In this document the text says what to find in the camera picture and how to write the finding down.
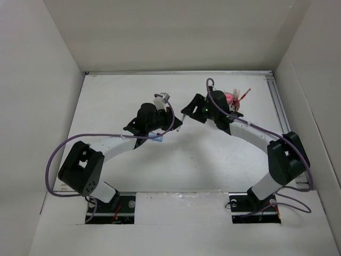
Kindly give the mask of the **pink highlighter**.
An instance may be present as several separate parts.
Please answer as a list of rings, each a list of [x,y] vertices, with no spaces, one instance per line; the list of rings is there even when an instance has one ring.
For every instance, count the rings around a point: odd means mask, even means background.
[[[228,93],[228,92],[224,92],[224,95],[226,97],[226,101],[227,101],[228,105],[232,105],[233,104],[233,94]]]

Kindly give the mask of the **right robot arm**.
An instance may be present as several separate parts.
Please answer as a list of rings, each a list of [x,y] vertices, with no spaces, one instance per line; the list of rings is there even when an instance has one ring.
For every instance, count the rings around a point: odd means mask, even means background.
[[[276,191],[304,173],[310,163],[296,133],[278,135],[248,123],[241,119],[243,115],[236,111],[236,105],[233,95],[215,90],[206,96],[196,94],[181,113],[201,123],[211,120],[219,130],[243,139],[266,153],[267,174],[247,190],[246,203],[256,211]]]

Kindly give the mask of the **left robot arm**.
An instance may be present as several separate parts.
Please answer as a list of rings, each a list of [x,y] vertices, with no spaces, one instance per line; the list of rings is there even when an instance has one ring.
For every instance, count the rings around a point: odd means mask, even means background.
[[[120,203],[120,193],[101,179],[104,163],[140,147],[151,132],[158,129],[172,131],[182,124],[171,107],[158,109],[152,103],[144,103],[137,116],[123,128],[133,134],[132,138],[109,137],[90,145],[76,142],[62,164],[58,178],[79,195],[100,201],[106,211],[114,211]]]

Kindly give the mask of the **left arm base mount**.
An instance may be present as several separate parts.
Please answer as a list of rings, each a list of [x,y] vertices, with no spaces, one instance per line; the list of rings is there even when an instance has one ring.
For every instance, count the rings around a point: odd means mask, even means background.
[[[99,199],[86,198],[85,223],[93,225],[132,225],[135,222],[136,193],[122,193],[113,209]]]

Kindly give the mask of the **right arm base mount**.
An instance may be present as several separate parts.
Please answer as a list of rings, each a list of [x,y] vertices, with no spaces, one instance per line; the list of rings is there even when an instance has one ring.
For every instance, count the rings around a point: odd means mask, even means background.
[[[262,201],[251,199],[247,193],[229,193],[225,208],[231,211],[233,224],[281,223],[275,194]]]

